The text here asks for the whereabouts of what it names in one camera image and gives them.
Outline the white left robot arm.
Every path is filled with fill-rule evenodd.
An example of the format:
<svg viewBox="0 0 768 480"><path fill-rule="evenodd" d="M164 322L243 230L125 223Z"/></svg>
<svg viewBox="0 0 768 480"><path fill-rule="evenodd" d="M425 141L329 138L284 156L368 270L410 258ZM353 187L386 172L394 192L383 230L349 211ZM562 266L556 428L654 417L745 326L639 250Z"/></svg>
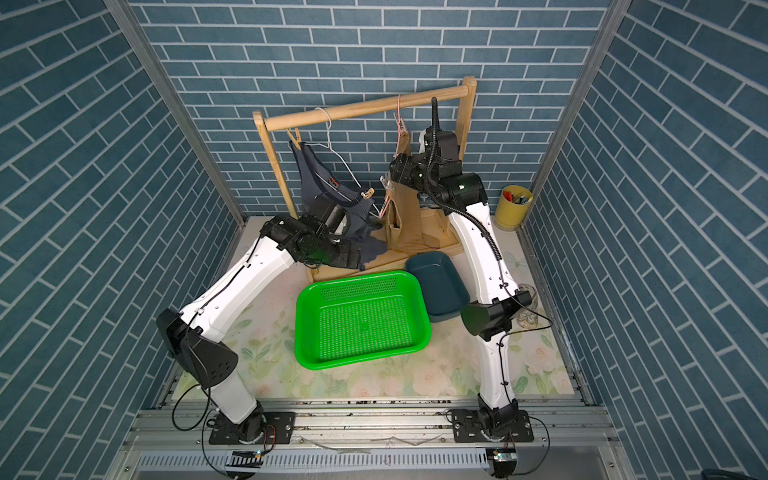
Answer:
<svg viewBox="0 0 768 480"><path fill-rule="evenodd" d="M156 320L172 356L218 407L217 419L236 443L264 439L267 425L262 406L236 371L238 354L224 338L246 307L292 265L361 267L360 248L337 233L347 217L327 197L314 200L298 218L289 214L273 217L212 287L181 311L166 309Z"/></svg>

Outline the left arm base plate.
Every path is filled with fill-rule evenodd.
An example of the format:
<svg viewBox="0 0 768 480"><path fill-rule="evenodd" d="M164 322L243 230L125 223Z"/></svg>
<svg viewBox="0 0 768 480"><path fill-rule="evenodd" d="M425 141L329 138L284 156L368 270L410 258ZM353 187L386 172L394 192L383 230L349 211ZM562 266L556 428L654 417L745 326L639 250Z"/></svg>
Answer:
<svg viewBox="0 0 768 480"><path fill-rule="evenodd" d="M272 445L289 444L295 425L293 412L252 413L240 424L232 423L226 415L218 413L206 421L211 431L211 445Z"/></svg>

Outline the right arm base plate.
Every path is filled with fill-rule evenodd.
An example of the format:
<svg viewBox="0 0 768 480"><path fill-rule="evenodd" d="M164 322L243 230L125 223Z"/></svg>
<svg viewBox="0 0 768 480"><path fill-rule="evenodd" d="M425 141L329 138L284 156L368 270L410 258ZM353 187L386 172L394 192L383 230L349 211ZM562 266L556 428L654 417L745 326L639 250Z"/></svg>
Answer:
<svg viewBox="0 0 768 480"><path fill-rule="evenodd" d="M445 416L452 426L456 443L534 441L530 417L524 410L451 409Z"/></svg>

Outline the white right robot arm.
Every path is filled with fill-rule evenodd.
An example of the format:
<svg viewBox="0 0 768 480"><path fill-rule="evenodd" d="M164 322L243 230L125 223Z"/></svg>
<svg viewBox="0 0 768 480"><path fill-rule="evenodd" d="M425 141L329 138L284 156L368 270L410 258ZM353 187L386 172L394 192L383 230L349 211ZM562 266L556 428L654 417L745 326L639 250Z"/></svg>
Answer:
<svg viewBox="0 0 768 480"><path fill-rule="evenodd" d="M531 296L518 287L505 265L483 182L477 174L462 171L456 134L431 126L423 132L421 145L416 155L398 155L389 176L426 195L443 211L467 255L476 300L462 308L461 318L480 345L477 418L487 436L501 438L520 420L511 385L509 336L513 317L530 305Z"/></svg>

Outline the pink wire hanger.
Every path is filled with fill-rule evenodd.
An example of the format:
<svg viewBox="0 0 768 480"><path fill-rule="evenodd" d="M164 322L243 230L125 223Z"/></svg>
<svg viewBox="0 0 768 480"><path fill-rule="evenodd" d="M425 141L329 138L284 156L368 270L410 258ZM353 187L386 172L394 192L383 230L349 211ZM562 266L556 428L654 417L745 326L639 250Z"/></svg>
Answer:
<svg viewBox="0 0 768 480"><path fill-rule="evenodd" d="M397 95L396 108L393 110L394 119L396 122L398 137L402 138L409 134L405 121L401 114L401 95Z"/></svg>

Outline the tan tank top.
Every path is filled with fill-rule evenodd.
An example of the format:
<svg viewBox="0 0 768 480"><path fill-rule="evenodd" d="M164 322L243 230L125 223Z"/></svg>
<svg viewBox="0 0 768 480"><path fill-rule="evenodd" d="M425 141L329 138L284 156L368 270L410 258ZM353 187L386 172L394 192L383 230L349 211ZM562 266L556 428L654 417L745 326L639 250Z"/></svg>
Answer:
<svg viewBox="0 0 768 480"><path fill-rule="evenodd" d="M394 159L402 153L411 154L411 134L399 138ZM390 250L409 255L444 248L454 243L447 219L441 212L429 210L427 220L436 222L432 227L424 223L419 192L389 179L383 181L386 189L384 228Z"/></svg>

